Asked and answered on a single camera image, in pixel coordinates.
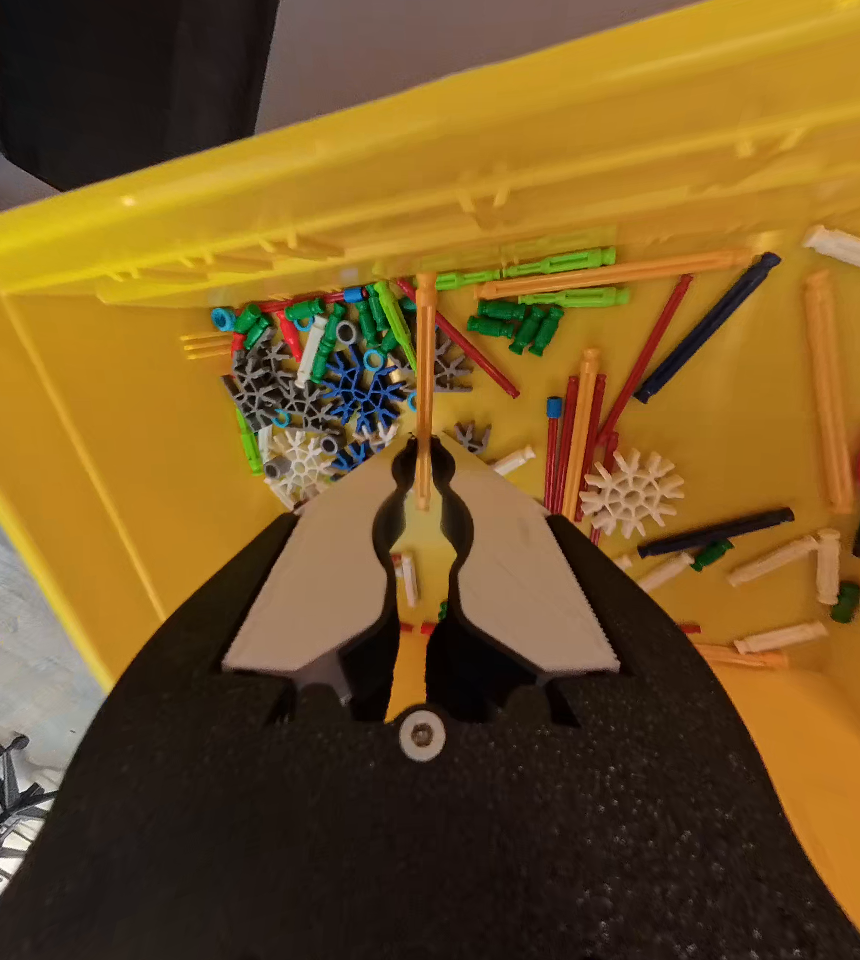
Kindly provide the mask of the dark upright panel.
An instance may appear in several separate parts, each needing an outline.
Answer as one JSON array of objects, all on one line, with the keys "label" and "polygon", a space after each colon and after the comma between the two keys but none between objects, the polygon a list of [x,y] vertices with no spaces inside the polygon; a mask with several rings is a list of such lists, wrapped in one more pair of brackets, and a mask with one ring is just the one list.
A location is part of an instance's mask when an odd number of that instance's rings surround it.
[{"label": "dark upright panel", "polygon": [[251,137],[279,6],[0,1],[0,162],[68,191]]}]

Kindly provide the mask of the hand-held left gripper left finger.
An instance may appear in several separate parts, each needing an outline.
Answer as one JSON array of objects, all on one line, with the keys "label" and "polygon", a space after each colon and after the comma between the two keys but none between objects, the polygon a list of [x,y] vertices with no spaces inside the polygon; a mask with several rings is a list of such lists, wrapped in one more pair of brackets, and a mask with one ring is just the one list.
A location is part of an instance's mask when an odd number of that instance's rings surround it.
[{"label": "hand-held left gripper left finger", "polygon": [[396,609],[413,437],[395,439],[298,513],[222,661],[224,671],[323,671]]}]

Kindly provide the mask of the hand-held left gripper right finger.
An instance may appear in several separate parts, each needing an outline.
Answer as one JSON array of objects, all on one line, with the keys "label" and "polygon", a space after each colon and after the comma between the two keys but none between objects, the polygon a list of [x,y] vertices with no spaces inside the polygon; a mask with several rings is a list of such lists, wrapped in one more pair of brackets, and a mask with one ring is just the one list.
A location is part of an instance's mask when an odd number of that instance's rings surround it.
[{"label": "hand-held left gripper right finger", "polygon": [[460,623],[532,673],[618,672],[548,511],[455,439],[436,437],[432,450]]}]

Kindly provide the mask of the long yellow toy rod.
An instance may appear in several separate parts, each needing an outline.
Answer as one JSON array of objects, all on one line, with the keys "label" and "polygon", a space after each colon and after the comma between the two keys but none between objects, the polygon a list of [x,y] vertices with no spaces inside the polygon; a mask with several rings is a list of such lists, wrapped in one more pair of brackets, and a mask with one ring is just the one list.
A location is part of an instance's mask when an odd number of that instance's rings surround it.
[{"label": "long yellow toy rod", "polygon": [[416,463],[414,497],[417,510],[426,512],[432,497],[432,437],[436,357],[436,274],[416,275]]}]

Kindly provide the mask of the pile of toy pieces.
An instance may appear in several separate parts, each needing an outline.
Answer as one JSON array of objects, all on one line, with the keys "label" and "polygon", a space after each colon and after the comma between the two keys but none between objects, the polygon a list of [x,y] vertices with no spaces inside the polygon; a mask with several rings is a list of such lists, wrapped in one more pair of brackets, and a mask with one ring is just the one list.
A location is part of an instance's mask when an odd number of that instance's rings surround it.
[{"label": "pile of toy pieces", "polygon": [[[825,257],[833,258],[840,262],[847,263],[850,266],[860,268],[860,238],[858,237],[850,236],[841,231],[827,230],[820,226],[815,227],[807,234],[805,246],[808,246],[809,249]],[[672,470],[672,467],[667,466],[664,468],[660,465],[657,462],[655,454],[653,454],[648,461],[647,468],[642,471],[640,470],[640,455],[638,451],[633,451],[629,459],[620,453],[614,453],[614,463],[617,466],[616,474],[604,468],[602,463],[598,463],[595,467],[597,473],[586,476],[585,482],[589,486],[589,491],[579,494],[580,504],[584,517],[592,520],[594,529],[604,530],[607,534],[610,534],[615,526],[622,525],[621,528],[626,529],[624,535],[631,536],[631,531],[640,527],[639,521],[643,518],[642,508],[652,508],[651,512],[654,515],[659,514],[660,511],[656,508],[660,507],[660,509],[662,509],[661,504],[664,499],[676,499],[676,495],[679,493],[678,488],[680,487],[680,484],[677,482],[679,478],[670,477],[668,472]],[[742,536],[744,533],[751,533],[755,530],[779,525],[783,522],[792,522],[794,519],[793,511],[790,510],[789,513],[787,513],[787,510],[783,510],[783,512],[780,512],[780,510],[770,510],[770,515],[772,515],[770,519],[765,519],[763,514],[760,513],[755,518],[748,516],[745,519],[740,519],[739,522],[736,520],[733,522],[727,521],[722,526],[717,524],[719,528],[718,532],[711,532],[709,527],[705,527],[704,529],[694,530],[686,534],[673,534],[656,541],[647,541],[637,548],[638,556],[642,559],[647,556],[655,557],[664,554],[674,554],[675,556],[683,553],[689,554],[698,546],[713,544],[716,541],[731,540],[736,536]],[[296,522],[297,517],[298,515],[296,513],[291,512],[282,516],[281,520],[284,522]],[[566,527],[568,523],[568,520],[565,519],[562,514],[551,515],[550,521],[563,521],[564,527]],[[860,559],[860,524],[858,525],[858,530],[853,542],[852,555]],[[249,604],[248,609],[244,611],[242,623],[254,600]],[[387,617],[394,618],[395,614],[385,609],[379,619],[380,623],[383,623]],[[231,636],[231,642],[242,626],[242,623],[235,631],[235,634]],[[367,638],[374,639],[376,632],[382,629],[383,627],[377,623],[377,625],[365,633],[362,638],[352,641],[346,649],[338,652],[336,656],[336,667],[333,670],[338,670],[337,659],[339,657],[347,659],[352,649],[356,649],[354,644],[366,642]],[[304,684],[323,683],[332,685],[334,688],[337,685],[334,679],[307,679],[314,671],[248,672],[259,672]],[[580,673],[536,674],[538,676],[562,677]]]}]

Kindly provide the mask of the yellow plastic bin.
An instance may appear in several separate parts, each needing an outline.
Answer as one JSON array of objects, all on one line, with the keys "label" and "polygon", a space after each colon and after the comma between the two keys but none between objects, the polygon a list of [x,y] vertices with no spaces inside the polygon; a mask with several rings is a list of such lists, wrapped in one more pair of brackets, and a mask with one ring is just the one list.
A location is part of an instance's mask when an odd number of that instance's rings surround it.
[{"label": "yellow plastic bin", "polygon": [[[1,213],[0,522],[113,688],[0,958],[860,958],[860,268],[817,227],[860,238],[860,2],[686,6]],[[244,463],[211,309],[593,246],[439,293],[464,331],[621,291],[433,432],[568,520],[619,671],[460,623],[434,479],[336,687],[223,671],[312,499]],[[679,493],[594,529],[633,451]]]}]

